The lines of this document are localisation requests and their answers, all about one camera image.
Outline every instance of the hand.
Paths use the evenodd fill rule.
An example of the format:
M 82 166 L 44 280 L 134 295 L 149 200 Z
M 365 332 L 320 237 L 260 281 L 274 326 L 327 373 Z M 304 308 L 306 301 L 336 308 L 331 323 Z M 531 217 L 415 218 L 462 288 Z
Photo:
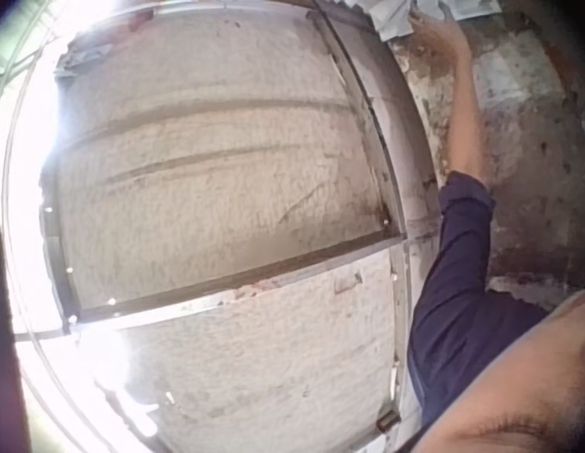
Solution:
M 421 12 L 412 6 L 409 11 L 409 22 L 416 35 L 429 47 L 441 53 L 451 64 L 456 65 L 462 60 L 471 60 L 471 48 L 466 36 L 454 17 L 450 8 L 439 4 L 443 11 L 442 21 Z

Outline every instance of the skin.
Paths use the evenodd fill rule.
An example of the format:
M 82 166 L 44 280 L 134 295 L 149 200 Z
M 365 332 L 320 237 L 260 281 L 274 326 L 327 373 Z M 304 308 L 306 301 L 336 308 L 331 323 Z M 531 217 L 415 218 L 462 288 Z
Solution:
M 418 9 L 409 20 L 418 39 L 441 53 L 454 71 L 452 116 L 447 137 L 449 168 L 489 183 L 479 104 L 473 79 L 473 55 L 469 43 L 449 8 L 441 4 L 444 20 L 438 21 Z
M 451 170 L 489 182 L 469 45 L 447 8 L 410 21 L 456 76 L 448 134 Z M 585 428 L 585 293 L 516 341 L 429 429 L 416 453 L 561 452 Z

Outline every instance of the dark blue shirt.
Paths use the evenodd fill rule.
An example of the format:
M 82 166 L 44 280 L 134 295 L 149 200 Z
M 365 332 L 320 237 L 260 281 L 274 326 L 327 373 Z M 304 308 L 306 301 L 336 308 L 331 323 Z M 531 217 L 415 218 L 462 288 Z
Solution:
M 453 172 L 440 191 L 440 204 L 440 250 L 409 336 L 409 372 L 424 424 L 547 314 L 509 293 L 486 290 L 494 202 L 485 187 Z

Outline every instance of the weathered wall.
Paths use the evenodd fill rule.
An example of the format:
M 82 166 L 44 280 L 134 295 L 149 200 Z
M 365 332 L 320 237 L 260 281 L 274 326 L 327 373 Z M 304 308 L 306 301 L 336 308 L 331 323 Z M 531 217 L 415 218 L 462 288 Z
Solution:
M 155 18 L 63 97 L 61 237 L 84 308 L 382 229 L 354 113 L 303 15 Z
M 159 404 L 151 416 L 174 453 L 343 451 L 391 398 L 391 268 L 382 250 L 234 305 L 125 330 L 127 389 Z
M 519 14 L 462 24 L 493 168 L 492 277 L 585 286 L 585 136 L 533 24 Z M 412 37 L 393 45 L 435 162 L 447 173 L 452 75 Z

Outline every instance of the scratched surface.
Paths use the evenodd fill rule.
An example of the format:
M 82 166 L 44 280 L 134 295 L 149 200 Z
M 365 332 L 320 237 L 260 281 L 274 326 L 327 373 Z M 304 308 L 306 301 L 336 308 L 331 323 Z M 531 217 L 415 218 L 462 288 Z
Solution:
M 123 331 L 127 389 L 174 453 L 345 451 L 390 399 L 389 253 Z
M 159 17 L 63 98 L 61 236 L 83 307 L 381 229 L 361 132 L 304 17 Z

